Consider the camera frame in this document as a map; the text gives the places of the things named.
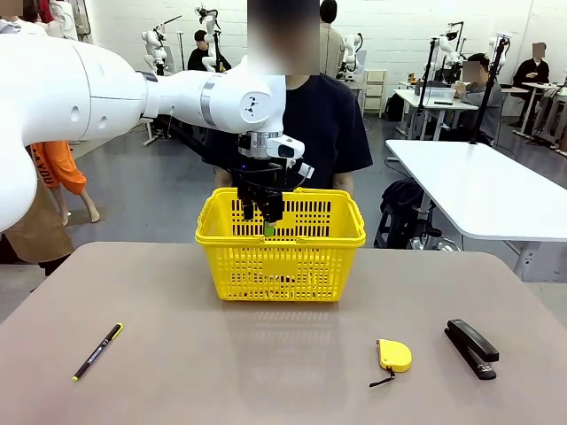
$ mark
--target orange pants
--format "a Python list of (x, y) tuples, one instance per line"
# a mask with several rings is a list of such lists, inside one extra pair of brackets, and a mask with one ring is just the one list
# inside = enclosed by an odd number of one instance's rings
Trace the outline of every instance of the orange pants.
[(63, 184), (65, 189), (79, 195), (87, 185), (87, 179), (74, 163), (69, 145), (65, 140), (32, 144), (37, 171), (50, 189)]

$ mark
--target black bag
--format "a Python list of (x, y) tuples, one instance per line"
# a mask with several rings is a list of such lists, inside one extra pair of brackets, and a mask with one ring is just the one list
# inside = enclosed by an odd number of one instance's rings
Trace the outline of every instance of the black bag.
[(423, 189), (412, 178), (394, 182), (385, 190), (380, 205), (383, 214), (374, 239), (375, 248), (405, 250), (409, 240), (416, 235), (418, 225), (431, 224), (431, 211), (427, 220), (418, 219), (417, 208), (422, 198)]
[(394, 94), (388, 99), (385, 110), (385, 118), (389, 121), (400, 122), (404, 114), (404, 99)]

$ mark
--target white wall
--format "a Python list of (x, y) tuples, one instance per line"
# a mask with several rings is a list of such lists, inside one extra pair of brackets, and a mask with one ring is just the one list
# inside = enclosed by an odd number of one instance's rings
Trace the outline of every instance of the white wall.
[[(179, 56), (175, 31), (184, 31), (187, 59), (194, 48), (193, 33), (201, 28), (194, 12), (201, 0), (88, 0), (88, 4), (94, 43), (116, 51), (137, 69), (147, 68), (142, 31), (182, 14), (182, 19), (167, 26), (168, 43)], [(246, 50), (246, 0), (205, 0), (204, 5), (220, 11), (221, 49), (236, 64)], [(465, 21), (464, 36), (469, 39), (465, 54), (485, 52), (497, 31), (513, 35), (501, 82), (511, 80), (536, 42), (548, 44), (552, 80), (563, 81), (567, 67), (567, 25), (562, 22), (567, 16), (565, 0), (338, 0), (338, 7), (334, 27), (343, 35), (364, 35), (367, 68), (386, 69), (389, 89), (395, 89), (408, 73), (422, 72), (429, 39), (444, 32), (448, 22), (459, 20)]]

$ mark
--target yellow basket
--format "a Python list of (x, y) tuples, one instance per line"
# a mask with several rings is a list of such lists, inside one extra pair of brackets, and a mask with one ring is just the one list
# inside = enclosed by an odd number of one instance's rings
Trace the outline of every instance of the yellow basket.
[(364, 220), (341, 190), (284, 193), (276, 234), (263, 219), (244, 220), (236, 189), (218, 189), (198, 218), (195, 239), (205, 247), (219, 298), (227, 301), (339, 301)]

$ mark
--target white cabinet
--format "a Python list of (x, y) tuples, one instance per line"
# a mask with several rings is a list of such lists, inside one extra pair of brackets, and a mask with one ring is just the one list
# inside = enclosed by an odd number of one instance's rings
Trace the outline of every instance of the white cabinet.
[(364, 93), (364, 111), (375, 112), (382, 116), (385, 107), (384, 85), (387, 81), (387, 71), (368, 70), (364, 73), (367, 88)]

